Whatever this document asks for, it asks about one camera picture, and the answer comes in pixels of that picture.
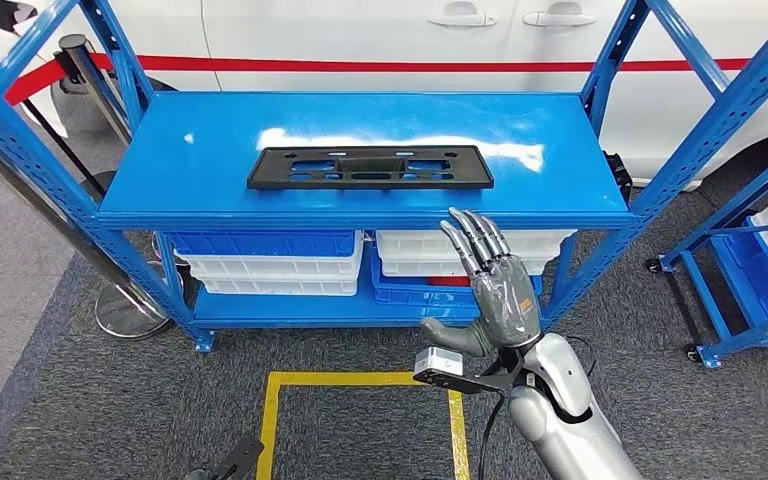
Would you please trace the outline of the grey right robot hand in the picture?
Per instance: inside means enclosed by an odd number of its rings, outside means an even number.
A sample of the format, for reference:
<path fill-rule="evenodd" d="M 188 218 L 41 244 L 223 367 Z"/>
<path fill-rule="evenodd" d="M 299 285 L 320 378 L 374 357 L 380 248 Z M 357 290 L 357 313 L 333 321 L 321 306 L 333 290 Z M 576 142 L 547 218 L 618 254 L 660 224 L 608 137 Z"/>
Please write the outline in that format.
<path fill-rule="evenodd" d="M 537 295 L 522 259 L 489 218 L 470 210 L 448 209 L 440 229 L 462 263 L 479 316 L 463 328 L 424 318 L 419 327 L 434 345 L 475 357 L 499 348 L 529 345 L 540 335 Z"/>

